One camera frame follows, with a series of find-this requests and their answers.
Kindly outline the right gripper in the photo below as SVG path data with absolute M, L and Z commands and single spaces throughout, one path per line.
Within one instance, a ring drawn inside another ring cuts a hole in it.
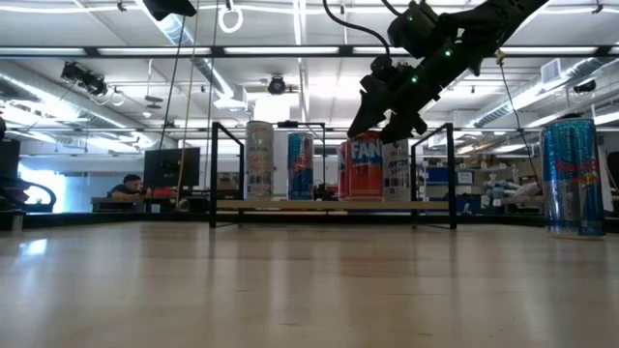
M 389 80 L 375 78 L 370 71 L 360 81 L 361 102 L 347 131 L 349 138 L 385 120 L 386 109 L 399 109 L 410 104 L 419 109 L 430 100 L 437 100 L 439 93 L 450 83 L 450 59 L 446 57 L 429 57 L 416 67 L 406 64 L 395 67 L 398 74 Z M 389 144 L 411 137 L 412 131 L 419 135 L 427 131 L 427 123 L 418 112 L 391 111 L 388 124 L 380 132 L 380 139 L 384 144 Z

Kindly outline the white Celsius Arctic can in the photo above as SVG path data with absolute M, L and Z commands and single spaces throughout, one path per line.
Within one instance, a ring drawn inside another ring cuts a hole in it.
M 410 163 L 408 140 L 384 144 L 383 181 L 386 201 L 410 200 Z

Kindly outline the blue silver Red Bull can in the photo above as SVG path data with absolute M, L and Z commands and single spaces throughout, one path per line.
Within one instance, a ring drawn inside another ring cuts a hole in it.
M 290 200 L 313 198 L 313 135 L 293 132 L 287 139 L 287 196 Z
M 545 223 L 554 237 L 604 237 L 603 189 L 591 119 L 552 121 L 540 131 Z

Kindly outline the white Celsius tropical can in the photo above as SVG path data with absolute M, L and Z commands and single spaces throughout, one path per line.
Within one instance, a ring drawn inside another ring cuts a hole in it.
M 274 129 L 263 121 L 250 121 L 246 128 L 246 198 L 271 199 L 274 178 Z

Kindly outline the blue storage bins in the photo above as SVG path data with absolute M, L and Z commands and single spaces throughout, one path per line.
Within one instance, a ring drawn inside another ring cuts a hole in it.
M 428 167 L 427 183 L 433 185 L 447 185 L 451 171 L 448 167 Z M 475 183 L 475 172 L 468 169 L 457 169 L 455 171 L 457 185 L 473 185 Z

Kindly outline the black monitor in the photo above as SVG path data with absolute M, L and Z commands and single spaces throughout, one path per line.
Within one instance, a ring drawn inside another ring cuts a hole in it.
M 152 150 L 144 153 L 144 177 L 146 188 L 172 188 L 199 185 L 200 149 Z

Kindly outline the person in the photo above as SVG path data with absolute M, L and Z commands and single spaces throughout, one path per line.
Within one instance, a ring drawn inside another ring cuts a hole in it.
M 108 197 L 113 198 L 128 198 L 140 196 L 144 193 L 142 180 L 138 175 L 129 174 L 124 177 L 123 183 L 112 188 L 108 193 Z

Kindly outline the black ceiling-mounted device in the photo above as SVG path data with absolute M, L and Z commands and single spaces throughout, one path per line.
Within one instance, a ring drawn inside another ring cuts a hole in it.
M 77 85 L 91 96 L 103 96 L 107 93 L 104 76 L 80 67 L 76 62 L 66 62 L 60 77 Z

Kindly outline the black curved chair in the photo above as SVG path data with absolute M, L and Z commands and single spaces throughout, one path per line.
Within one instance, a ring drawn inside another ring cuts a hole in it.
M 36 198 L 33 203 L 29 203 L 28 200 L 31 195 L 27 193 L 28 189 L 35 189 L 35 193 L 42 191 L 49 198 L 49 201 L 44 203 L 41 198 Z M 0 176 L 0 211 L 17 210 L 25 213 L 51 213 L 56 201 L 55 193 L 48 187 L 19 178 Z

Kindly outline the black overhead frame bar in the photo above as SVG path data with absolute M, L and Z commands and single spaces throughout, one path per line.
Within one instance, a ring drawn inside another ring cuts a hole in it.
M 619 44 L 541 46 L 508 45 L 501 48 L 508 57 L 613 57 L 619 58 Z M 151 59 L 151 58 L 362 58 L 384 52 L 374 45 L 280 45 L 280 46 L 0 46 L 0 59 Z

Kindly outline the silver ventilation duct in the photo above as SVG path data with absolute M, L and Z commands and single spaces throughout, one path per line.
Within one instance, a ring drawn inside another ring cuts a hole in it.
M 467 128 L 482 128 L 485 125 L 507 116 L 514 109 L 520 110 L 532 103 L 547 97 L 551 92 L 574 84 L 578 80 L 589 76 L 607 63 L 605 58 L 555 58 L 540 67 L 541 75 L 531 82 L 510 89 L 509 94 L 494 101 L 478 112 Z
M 148 15 L 149 19 L 157 26 L 160 32 L 174 45 L 193 46 L 195 44 L 195 34 L 189 30 L 187 18 L 192 16 L 181 16 L 170 14 L 162 21 L 156 21 L 149 14 L 141 0 L 134 0 L 137 6 Z M 231 86 L 223 79 L 219 72 L 214 68 L 211 60 L 206 58 L 193 57 L 190 59 L 194 67 L 203 77 L 213 86 L 220 97 L 230 98 L 234 92 Z

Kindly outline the black aluminium table frame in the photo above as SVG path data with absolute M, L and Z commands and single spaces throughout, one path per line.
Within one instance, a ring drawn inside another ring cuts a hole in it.
M 194 213 L 62 213 L 62 214 L 16 214 L 0 212 L 0 231 L 6 232 L 17 226 L 22 229 L 45 227 L 63 227 L 85 224 L 103 224 L 120 222 L 206 222 L 210 221 L 207 214 Z M 274 223 L 274 224 L 352 224 L 352 225 L 441 225 L 447 226 L 447 216 L 417 216 L 404 215 L 336 215 L 336 214 L 302 214 L 300 212 L 275 213 L 243 213 L 233 214 L 223 212 L 216 217 L 217 224 L 239 223 Z M 500 215 L 500 216 L 459 216 L 457 224 L 505 224 L 516 226 L 545 226 L 545 219 L 530 215 Z

